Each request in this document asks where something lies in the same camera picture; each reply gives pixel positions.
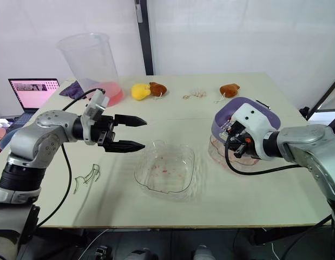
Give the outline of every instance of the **laptop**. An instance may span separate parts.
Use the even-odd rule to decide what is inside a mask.
[[[57,79],[9,79],[24,113],[8,128],[24,126],[59,88]]]

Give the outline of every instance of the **white table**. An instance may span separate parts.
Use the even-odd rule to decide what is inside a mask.
[[[148,97],[136,101],[129,95],[134,83],[155,81],[164,84],[168,94],[161,100]],[[250,227],[291,226],[319,222],[330,213],[325,197],[305,169],[291,169],[259,176],[244,177],[225,170],[208,155],[207,147],[214,116],[228,101],[220,98],[219,87],[237,83],[238,96],[257,99],[271,106],[282,127],[303,126],[307,122],[287,101],[265,73],[240,73],[189,76],[144,76],[122,79],[126,98],[105,114],[137,115],[148,122],[142,127],[118,126],[116,140],[134,140],[148,144],[164,140],[170,144],[188,144],[203,166],[205,182],[201,194],[190,201],[174,202],[142,191],[133,177],[137,156],[105,153],[102,147],[84,142],[66,144],[73,177],[85,176],[93,163],[101,167],[101,176],[92,185],[81,185],[71,192],[61,209],[46,222],[52,227]],[[192,90],[204,90],[202,99],[182,97]],[[37,114],[62,109],[71,100],[55,93]],[[69,112],[82,114],[86,100],[74,104]],[[0,154],[0,175],[9,149]],[[258,170],[286,165],[282,159],[261,161]],[[45,173],[37,201],[40,219],[59,203],[68,182],[68,170],[61,150]]]

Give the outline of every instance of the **brown toy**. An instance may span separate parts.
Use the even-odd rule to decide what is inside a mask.
[[[225,97],[231,98],[237,95],[239,86],[235,83],[223,85],[220,87],[220,93],[221,95],[225,94]]]
[[[167,88],[162,84],[150,82],[149,85],[150,85],[150,93],[153,96],[162,96],[167,91]]]

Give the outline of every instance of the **pink liquid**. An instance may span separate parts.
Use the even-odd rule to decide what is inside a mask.
[[[93,88],[102,88],[106,91],[105,95],[109,97],[107,107],[118,104],[124,97],[123,91],[119,84],[116,82],[102,82],[93,86]],[[94,93],[87,95],[87,98],[91,98]]]

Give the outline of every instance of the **white wall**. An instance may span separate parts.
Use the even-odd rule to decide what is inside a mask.
[[[148,0],[156,74],[267,72],[297,107],[335,80],[335,0]]]
[[[58,78],[72,73],[58,40],[103,32],[117,71],[145,75],[133,0],[0,0],[0,116],[22,113],[8,78]]]

